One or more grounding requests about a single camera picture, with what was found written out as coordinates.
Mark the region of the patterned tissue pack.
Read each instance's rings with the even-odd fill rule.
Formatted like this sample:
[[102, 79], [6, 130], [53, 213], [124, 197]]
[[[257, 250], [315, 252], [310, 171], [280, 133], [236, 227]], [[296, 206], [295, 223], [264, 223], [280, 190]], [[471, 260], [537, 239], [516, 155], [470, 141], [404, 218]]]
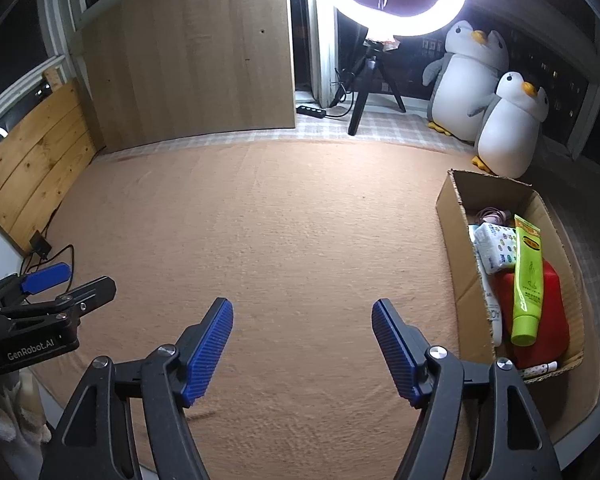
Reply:
[[487, 274], [495, 274], [516, 266], [517, 237], [513, 228], [483, 223], [474, 229], [472, 241]]

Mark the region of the pine wooden board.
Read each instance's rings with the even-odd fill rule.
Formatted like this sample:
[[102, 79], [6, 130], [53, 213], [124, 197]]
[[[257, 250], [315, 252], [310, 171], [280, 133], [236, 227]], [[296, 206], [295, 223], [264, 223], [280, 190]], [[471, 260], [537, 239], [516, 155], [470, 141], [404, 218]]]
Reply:
[[79, 83], [55, 67], [42, 76], [50, 95], [0, 143], [0, 231], [23, 255], [98, 151]]

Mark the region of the large penguin plush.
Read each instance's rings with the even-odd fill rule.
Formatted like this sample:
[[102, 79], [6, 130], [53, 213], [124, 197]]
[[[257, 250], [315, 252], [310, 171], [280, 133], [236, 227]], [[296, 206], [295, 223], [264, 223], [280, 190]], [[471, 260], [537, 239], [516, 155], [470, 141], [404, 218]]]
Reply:
[[468, 112], [490, 96], [508, 70], [505, 38], [495, 29], [483, 32], [468, 21], [453, 24], [445, 36], [445, 54], [422, 71], [422, 84], [434, 87], [427, 108], [428, 127], [475, 142], [481, 118]]

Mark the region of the black tripod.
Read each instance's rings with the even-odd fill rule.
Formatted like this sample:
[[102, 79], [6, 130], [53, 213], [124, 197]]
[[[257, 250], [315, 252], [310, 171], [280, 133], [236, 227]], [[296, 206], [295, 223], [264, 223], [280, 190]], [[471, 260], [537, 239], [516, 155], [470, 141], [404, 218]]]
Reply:
[[358, 127], [360, 126], [368, 97], [372, 93], [373, 81], [377, 73], [380, 73], [382, 81], [388, 84], [400, 112], [406, 112], [398, 84], [385, 66], [385, 58], [387, 57], [385, 45], [380, 41], [365, 39], [363, 46], [365, 48], [364, 54], [351, 68], [336, 72], [336, 93], [330, 103], [330, 106], [336, 106], [348, 92], [358, 92], [358, 96], [352, 101], [351, 119], [348, 125], [349, 136], [355, 136], [358, 133]]

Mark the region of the cardboard box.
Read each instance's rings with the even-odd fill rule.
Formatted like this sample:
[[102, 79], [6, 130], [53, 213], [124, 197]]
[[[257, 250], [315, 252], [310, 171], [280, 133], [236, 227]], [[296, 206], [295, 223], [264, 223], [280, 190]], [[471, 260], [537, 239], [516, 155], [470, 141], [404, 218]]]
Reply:
[[460, 356], [513, 361], [527, 382], [584, 358], [581, 294], [541, 195], [515, 180], [452, 169], [436, 203]]

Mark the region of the light wooden cabinet panel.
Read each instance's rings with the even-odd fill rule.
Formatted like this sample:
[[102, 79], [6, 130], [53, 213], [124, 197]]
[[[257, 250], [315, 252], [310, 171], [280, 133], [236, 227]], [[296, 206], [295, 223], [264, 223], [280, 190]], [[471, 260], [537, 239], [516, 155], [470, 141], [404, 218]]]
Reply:
[[81, 39], [110, 151], [296, 124], [289, 0], [114, 0]]

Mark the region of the green lotion tube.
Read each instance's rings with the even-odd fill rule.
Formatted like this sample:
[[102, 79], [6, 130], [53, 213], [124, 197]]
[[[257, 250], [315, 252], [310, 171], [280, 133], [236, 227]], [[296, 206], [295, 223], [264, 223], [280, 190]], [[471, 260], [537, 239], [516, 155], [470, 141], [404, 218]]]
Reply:
[[517, 263], [514, 274], [513, 324], [510, 340], [517, 347], [535, 344], [544, 297], [541, 231], [521, 216], [515, 216]]

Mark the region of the beige felt mat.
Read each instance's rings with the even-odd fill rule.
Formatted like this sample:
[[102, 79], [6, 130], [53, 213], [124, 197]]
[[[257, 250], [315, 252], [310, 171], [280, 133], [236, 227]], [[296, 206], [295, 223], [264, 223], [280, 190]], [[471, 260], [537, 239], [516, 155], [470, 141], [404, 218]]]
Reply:
[[465, 154], [387, 143], [273, 141], [98, 160], [50, 227], [76, 281], [116, 299], [80, 348], [36, 376], [66, 402], [95, 356], [139, 359], [225, 297], [235, 317], [187, 412], [215, 479], [389, 479], [417, 414], [370, 326], [380, 298], [456, 350], [436, 201]]

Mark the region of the white sunscreen spray bottle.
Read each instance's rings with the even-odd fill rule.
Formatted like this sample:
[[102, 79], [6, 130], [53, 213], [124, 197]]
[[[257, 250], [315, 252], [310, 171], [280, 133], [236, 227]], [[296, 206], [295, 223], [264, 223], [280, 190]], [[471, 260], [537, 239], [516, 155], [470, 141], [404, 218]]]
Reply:
[[484, 301], [486, 302], [486, 312], [488, 312], [488, 319], [491, 324], [492, 344], [495, 348], [498, 348], [502, 344], [503, 340], [502, 310], [500, 304], [498, 303], [498, 298], [496, 298], [491, 287], [491, 283], [489, 281], [489, 274], [486, 273], [486, 269], [482, 264], [482, 260], [477, 249], [475, 238], [475, 232], [477, 231], [477, 229], [478, 226], [476, 226], [475, 224], [470, 224], [468, 226], [469, 238], [471, 240], [472, 248], [474, 248], [478, 273], [480, 276], [480, 283], [483, 290], [483, 297]]

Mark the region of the black power strip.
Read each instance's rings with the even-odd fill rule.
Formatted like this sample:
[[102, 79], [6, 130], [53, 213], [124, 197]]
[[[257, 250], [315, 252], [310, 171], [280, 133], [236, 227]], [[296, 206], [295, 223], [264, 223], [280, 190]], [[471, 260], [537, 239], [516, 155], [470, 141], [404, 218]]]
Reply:
[[307, 106], [307, 105], [299, 105], [296, 108], [296, 112], [298, 115], [308, 116], [318, 119], [323, 119], [327, 116], [326, 110], [322, 108]]

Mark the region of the patterned white lighter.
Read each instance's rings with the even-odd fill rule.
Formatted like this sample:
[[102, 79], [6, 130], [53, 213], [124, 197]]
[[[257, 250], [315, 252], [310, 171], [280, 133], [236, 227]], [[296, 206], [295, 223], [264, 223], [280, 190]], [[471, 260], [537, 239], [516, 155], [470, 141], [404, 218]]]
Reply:
[[557, 367], [558, 363], [556, 361], [552, 361], [524, 368], [523, 370], [519, 371], [519, 374], [524, 379], [531, 379], [553, 373], [555, 370], [557, 370]]

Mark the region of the small penguin plush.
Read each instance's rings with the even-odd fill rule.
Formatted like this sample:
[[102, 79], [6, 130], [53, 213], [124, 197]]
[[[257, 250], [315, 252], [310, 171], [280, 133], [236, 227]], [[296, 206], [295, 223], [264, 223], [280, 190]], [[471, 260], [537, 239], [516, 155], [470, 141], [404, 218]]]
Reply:
[[518, 179], [529, 168], [550, 100], [545, 89], [518, 72], [501, 76], [495, 90], [468, 107], [481, 116], [471, 163], [496, 176]]

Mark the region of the red pouch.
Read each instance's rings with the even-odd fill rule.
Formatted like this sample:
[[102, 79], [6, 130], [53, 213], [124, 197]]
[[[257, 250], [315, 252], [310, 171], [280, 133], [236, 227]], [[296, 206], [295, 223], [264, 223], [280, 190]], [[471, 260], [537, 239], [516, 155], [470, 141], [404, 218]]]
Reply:
[[550, 263], [543, 261], [543, 302], [540, 310], [532, 311], [531, 319], [538, 329], [535, 342], [530, 346], [523, 347], [510, 341], [514, 314], [517, 312], [514, 307], [514, 270], [507, 269], [493, 274], [491, 283], [503, 315], [506, 353], [518, 370], [559, 362], [569, 347], [570, 336], [559, 276]]

